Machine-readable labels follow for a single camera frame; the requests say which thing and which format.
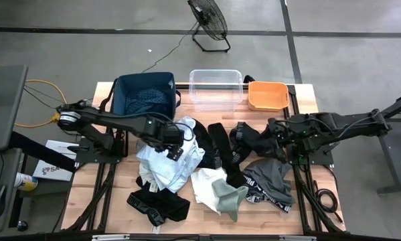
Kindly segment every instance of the clothing pile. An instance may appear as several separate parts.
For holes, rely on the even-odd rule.
[[[283,179],[291,169],[289,164],[264,158],[251,162],[243,171],[239,167],[251,151],[268,157],[266,130],[260,134],[246,123],[238,123],[228,136],[221,123],[206,129],[188,116],[179,123],[187,126],[178,125],[185,140],[177,161],[167,158],[168,151],[157,153],[146,145],[137,153],[137,185],[141,189],[132,192],[127,203],[147,215],[152,225],[160,226],[167,218],[176,222],[187,218],[190,202],[177,192],[189,176],[195,201],[219,215],[228,214],[234,222],[243,199],[270,202],[289,212],[295,202],[290,183]]]

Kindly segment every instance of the blue basket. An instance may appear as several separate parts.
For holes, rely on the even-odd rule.
[[[158,112],[173,120],[176,107],[181,104],[181,94],[175,89],[173,74],[169,72],[120,76],[114,81],[112,91],[112,112],[118,115]]]

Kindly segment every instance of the spray can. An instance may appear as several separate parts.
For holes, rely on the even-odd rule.
[[[21,191],[32,191],[38,185],[35,177],[23,173],[17,173],[15,176],[14,187]]]

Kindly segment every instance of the green cloth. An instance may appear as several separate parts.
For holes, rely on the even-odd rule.
[[[218,179],[212,183],[212,188],[220,199],[216,209],[228,214],[233,221],[237,222],[240,202],[248,193],[248,187],[242,186],[236,189],[223,179]]]

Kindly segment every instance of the fan base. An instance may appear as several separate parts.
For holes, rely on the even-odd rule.
[[[200,25],[197,26],[197,28],[195,29],[195,32],[193,33],[192,37],[193,37],[193,41],[202,49],[203,52],[208,52],[208,53],[224,52],[224,53],[227,53],[228,50],[230,50],[231,46],[230,46],[230,43],[228,42],[226,37],[224,37],[224,40],[226,40],[228,48],[226,48],[225,50],[207,50],[207,49],[203,48],[203,46],[195,39],[195,35],[199,32],[199,28],[200,28]]]

